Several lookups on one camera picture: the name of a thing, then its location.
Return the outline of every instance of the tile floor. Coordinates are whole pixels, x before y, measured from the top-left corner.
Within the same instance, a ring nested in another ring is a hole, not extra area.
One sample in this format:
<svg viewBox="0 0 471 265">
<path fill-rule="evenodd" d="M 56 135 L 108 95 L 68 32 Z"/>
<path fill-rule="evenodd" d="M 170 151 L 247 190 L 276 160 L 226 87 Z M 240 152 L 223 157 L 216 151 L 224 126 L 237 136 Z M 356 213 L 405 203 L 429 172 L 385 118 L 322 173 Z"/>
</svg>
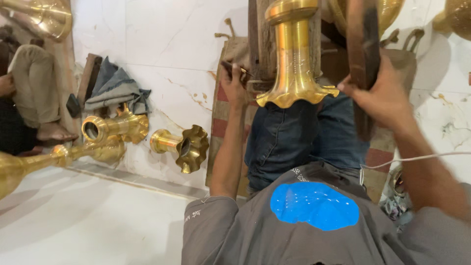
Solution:
<svg viewBox="0 0 471 265">
<path fill-rule="evenodd" d="M 192 200 L 48 167 L 0 201 L 0 264 L 177 265 Z"/>
<path fill-rule="evenodd" d="M 463 100 L 471 94 L 471 42 L 432 31 L 431 21 L 444 2 L 406 0 L 385 36 L 400 28 L 399 43 L 389 48 L 401 49 L 413 29 L 425 29 L 411 95 L 418 121 L 437 151 L 471 150 L 467 138 L 471 109 Z M 192 124 L 209 132 L 215 85 L 209 71 L 216 70 L 224 41 L 213 34 L 229 33 L 224 19 L 230 17 L 235 33 L 246 36 L 247 5 L 247 0 L 72 0 L 76 62 L 83 66 L 89 52 L 108 55 L 142 88 L 152 89 L 150 133 L 161 128 L 179 133 Z M 450 104 L 435 99 L 440 94 Z M 455 134 L 459 139 L 451 140 Z M 150 152 L 148 139 L 128 144 L 127 157 L 118 169 L 206 189 L 206 163 L 198 172 L 181 174 L 174 165 L 175 156 Z M 471 182 L 468 157 L 444 160 L 458 178 Z"/>
</svg>

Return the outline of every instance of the gray t-shirt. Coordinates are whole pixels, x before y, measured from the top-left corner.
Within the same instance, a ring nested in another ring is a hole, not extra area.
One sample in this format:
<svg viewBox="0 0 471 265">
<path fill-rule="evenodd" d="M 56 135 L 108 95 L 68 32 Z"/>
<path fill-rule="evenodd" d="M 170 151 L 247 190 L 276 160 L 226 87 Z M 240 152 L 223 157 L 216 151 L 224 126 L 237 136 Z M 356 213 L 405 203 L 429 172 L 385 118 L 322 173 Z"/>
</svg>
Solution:
<svg viewBox="0 0 471 265">
<path fill-rule="evenodd" d="M 468 224 L 425 207 L 397 235 L 362 188 L 331 168 L 294 168 L 240 209 L 224 196 L 190 203 L 182 264 L 471 264 Z"/>
</svg>

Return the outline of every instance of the red stripe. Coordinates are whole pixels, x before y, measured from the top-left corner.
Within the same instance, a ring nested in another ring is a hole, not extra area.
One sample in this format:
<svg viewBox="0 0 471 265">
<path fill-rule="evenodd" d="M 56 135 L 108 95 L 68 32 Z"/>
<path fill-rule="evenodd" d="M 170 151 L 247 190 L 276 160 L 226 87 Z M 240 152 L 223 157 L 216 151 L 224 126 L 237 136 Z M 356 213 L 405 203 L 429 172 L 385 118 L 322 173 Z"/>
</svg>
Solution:
<svg viewBox="0 0 471 265">
<path fill-rule="evenodd" d="M 226 135 L 227 121 L 221 119 L 214 119 L 212 124 L 211 137 L 221 137 L 224 138 Z M 250 125 L 244 127 L 244 143 L 247 141 L 247 137 L 250 133 Z"/>
<path fill-rule="evenodd" d="M 370 148 L 366 155 L 366 165 L 367 166 L 379 166 L 384 163 L 391 161 L 394 158 L 394 153 L 385 152 L 378 149 Z M 376 171 L 389 173 L 389 168 L 391 165 L 382 166 L 376 168 Z"/>
<path fill-rule="evenodd" d="M 256 99 L 256 98 L 257 98 L 257 95 L 256 95 L 256 94 L 252 94 L 252 98 L 253 98 L 253 99 Z M 229 99 L 227 99 L 227 95 L 226 95 L 226 93 L 224 92 L 224 89 L 222 88 L 221 83 L 219 83 L 217 100 L 229 102 Z M 251 101 L 249 104 L 252 105 L 252 106 L 256 106 L 256 107 L 259 106 L 256 101 Z"/>
</svg>

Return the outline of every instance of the blue jeans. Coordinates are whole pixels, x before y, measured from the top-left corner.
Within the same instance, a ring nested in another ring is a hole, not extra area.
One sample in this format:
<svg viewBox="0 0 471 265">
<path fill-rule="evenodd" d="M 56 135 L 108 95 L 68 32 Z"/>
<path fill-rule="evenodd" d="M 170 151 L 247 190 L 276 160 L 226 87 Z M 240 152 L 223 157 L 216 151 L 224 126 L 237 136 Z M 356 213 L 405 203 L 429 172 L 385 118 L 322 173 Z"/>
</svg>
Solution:
<svg viewBox="0 0 471 265">
<path fill-rule="evenodd" d="M 313 161 L 360 169 L 370 143 L 357 138 L 352 104 L 340 93 L 325 97 L 320 111 L 305 100 L 287 109 L 271 102 L 259 108 L 244 158 L 249 187 L 262 190 L 288 170 Z"/>
</svg>

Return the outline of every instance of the polished brass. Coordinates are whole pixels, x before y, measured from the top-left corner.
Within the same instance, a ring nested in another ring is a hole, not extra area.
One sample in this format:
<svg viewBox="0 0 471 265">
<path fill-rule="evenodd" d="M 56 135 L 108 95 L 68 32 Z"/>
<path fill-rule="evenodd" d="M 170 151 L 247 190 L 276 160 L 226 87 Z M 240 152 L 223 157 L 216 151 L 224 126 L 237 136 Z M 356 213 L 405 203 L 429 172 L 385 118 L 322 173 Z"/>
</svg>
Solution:
<svg viewBox="0 0 471 265">
<path fill-rule="evenodd" d="M 471 41 L 471 0 L 447 0 L 445 10 L 435 16 L 433 29 L 440 33 L 454 32 Z"/>
<path fill-rule="evenodd" d="M 343 36 L 346 36 L 347 30 L 347 1 L 348 0 L 328 0 L 335 26 Z M 378 29 L 380 38 L 398 17 L 404 5 L 404 1 L 405 0 L 378 0 Z"/>
<path fill-rule="evenodd" d="M 0 199 L 12 193 L 26 175 L 36 170 L 47 166 L 66 167 L 84 156 L 113 164 L 122 158 L 125 151 L 123 141 L 113 136 L 102 143 L 86 142 L 72 148 L 57 145 L 50 154 L 34 157 L 14 157 L 0 152 Z"/>
<path fill-rule="evenodd" d="M 160 129 L 150 138 L 152 151 L 158 154 L 177 153 L 179 157 L 175 163 L 181 167 L 181 172 L 186 174 L 200 169 L 201 163 L 206 160 L 208 148 L 208 133 L 198 125 L 184 130 L 182 136 L 175 136 L 165 129 Z"/>
<path fill-rule="evenodd" d="M 149 119 L 146 115 L 134 115 L 124 103 L 117 109 L 115 118 L 103 119 L 89 116 L 82 123 L 82 133 L 90 142 L 101 142 L 112 135 L 119 135 L 125 142 L 134 144 L 142 141 L 149 133 Z"/>
<path fill-rule="evenodd" d="M 56 42 L 72 30 L 72 13 L 64 0 L 0 0 L 0 9 L 4 16 Z"/>
<path fill-rule="evenodd" d="M 317 9 L 317 0 L 277 0 L 268 7 L 265 18 L 276 32 L 277 74 L 274 87 L 257 96 L 260 106 L 273 102 L 289 108 L 300 99 L 317 104 L 327 95 L 339 94 L 335 88 L 319 86 L 311 69 L 309 18 Z"/>
</svg>

